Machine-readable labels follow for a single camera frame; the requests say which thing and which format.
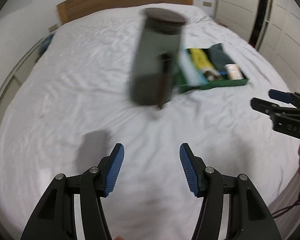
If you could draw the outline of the yellow grey towel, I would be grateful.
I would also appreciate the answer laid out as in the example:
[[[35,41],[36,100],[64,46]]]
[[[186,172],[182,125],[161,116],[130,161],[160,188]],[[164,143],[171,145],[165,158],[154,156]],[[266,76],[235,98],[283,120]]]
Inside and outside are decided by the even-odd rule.
[[[194,66],[207,81],[212,82],[222,79],[220,72],[209,61],[206,53],[202,49],[190,48],[189,52]]]

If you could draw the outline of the green tray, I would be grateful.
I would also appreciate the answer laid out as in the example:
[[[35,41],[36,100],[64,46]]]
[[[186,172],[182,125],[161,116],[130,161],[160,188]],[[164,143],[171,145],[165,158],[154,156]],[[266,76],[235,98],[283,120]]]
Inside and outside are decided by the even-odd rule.
[[[178,92],[244,86],[248,77],[225,52],[221,43],[209,48],[182,49],[178,59]]]

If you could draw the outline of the white wardrobe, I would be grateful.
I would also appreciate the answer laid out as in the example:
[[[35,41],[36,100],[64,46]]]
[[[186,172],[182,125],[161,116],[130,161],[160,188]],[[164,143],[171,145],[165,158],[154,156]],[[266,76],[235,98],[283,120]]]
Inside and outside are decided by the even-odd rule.
[[[282,75],[300,80],[300,8],[294,0],[217,0],[215,19],[256,48]]]

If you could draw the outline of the wall socket plate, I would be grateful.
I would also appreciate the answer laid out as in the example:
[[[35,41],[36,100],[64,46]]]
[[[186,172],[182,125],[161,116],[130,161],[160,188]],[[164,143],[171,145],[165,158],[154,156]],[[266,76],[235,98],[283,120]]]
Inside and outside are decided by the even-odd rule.
[[[205,6],[205,7],[212,7],[212,3],[204,1],[203,2],[203,6]]]

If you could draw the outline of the dark glass jar with lid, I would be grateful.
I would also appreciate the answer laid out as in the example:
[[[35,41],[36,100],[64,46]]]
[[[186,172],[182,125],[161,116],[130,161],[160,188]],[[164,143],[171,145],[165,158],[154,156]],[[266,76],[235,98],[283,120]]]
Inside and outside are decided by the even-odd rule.
[[[138,105],[163,109],[171,99],[186,18],[163,8],[143,12],[146,18],[133,61],[130,98]]]

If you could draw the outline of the dark grey towel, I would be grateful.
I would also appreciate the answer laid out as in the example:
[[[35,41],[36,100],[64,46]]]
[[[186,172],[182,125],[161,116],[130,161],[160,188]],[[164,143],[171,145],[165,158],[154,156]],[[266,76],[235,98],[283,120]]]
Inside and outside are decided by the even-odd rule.
[[[209,61],[219,72],[223,72],[227,64],[235,64],[234,60],[224,51],[221,43],[212,45],[207,48],[206,52]]]

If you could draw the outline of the clear zip bag blue strip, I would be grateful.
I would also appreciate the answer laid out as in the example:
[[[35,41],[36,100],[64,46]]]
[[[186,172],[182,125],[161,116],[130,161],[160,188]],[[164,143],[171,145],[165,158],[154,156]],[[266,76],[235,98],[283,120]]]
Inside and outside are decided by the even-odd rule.
[[[186,83],[191,87],[207,85],[207,80],[199,72],[190,57],[188,50],[182,49],[179,53],[178,64],[185,77]]]

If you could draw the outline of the blue cloth on nightstand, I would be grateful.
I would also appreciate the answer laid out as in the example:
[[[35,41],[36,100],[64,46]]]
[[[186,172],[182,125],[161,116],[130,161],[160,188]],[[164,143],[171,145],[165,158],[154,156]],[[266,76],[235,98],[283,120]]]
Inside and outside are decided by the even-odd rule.
[[[39,54],[44,54],[47,50],[47,48],[49,47],[52,39],[54,37],[54,34],[50,34],[49,36],[47,36],[43,41],[42,43],[40,44],[39,46]]]

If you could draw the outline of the white bed sheet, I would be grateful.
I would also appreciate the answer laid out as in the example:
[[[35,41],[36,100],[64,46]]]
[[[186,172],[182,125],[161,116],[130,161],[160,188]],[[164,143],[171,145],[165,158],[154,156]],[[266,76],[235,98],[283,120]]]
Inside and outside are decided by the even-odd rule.
[[[287,86],[247,42],[194,6],[174,5],[189,19],[187,47],[222,43],[248,76],[242,87],[175,94],[162,110],[129,97],[141,8],[92,14],[55,34],[8,106],[0,127],[0,220],[21,237],[39,198],[58,173],[80,174],[118,142],[125,158],[103,201],[111,234],[127,239],[190,239],[200,200],[179,160],[186,142],[219,172],[245,173],[267,204],[298,168],[299,141],[276,133],[250,99]]]

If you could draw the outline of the left bedside table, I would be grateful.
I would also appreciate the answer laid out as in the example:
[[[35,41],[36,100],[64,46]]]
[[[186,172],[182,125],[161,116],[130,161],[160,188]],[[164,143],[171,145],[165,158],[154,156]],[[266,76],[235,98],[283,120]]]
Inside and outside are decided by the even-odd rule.
[[[0,87],[0,99],[13,78],[15,78],[17,82],[22,85],[29,77],[30,72],[42,56],[39,54],[39,46],[44,39],[45,38],[40,39],[10,71]]]

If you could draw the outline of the tissue packet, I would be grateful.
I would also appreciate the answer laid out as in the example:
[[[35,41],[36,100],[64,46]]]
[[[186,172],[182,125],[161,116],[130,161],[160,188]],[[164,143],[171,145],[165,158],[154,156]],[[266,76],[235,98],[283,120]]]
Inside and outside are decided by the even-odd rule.
[[[226,64],[224,66],[229,80],[243,80],[243,74],[237,64]]]

